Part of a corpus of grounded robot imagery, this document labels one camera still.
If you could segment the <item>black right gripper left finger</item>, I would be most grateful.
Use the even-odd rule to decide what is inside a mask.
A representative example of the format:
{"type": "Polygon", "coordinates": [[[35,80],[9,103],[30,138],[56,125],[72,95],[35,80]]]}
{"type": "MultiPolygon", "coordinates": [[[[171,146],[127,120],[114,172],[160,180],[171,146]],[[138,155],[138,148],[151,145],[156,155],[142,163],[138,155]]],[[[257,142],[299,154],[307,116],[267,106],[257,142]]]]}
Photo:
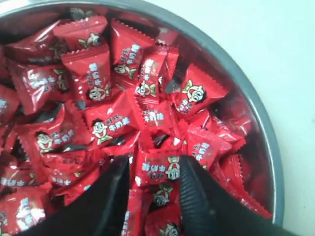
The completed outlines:
{"type": "Polygon", "coordinates": [[[42,236],[118,236],[129,195],[129,161],[117,157],[69,206],[43,222],[42,236]]]}

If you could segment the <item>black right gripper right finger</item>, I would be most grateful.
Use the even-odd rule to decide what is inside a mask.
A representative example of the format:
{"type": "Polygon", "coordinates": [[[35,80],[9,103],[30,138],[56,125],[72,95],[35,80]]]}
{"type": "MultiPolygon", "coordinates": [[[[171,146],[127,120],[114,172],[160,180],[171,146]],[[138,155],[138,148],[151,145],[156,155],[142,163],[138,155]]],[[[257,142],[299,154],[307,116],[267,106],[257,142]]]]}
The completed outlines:
{"type": "Polygon", "coordinates": [[[180,157],[180,209],[187,236],[292,236],[242,205],[191,156],[180,157]]]}

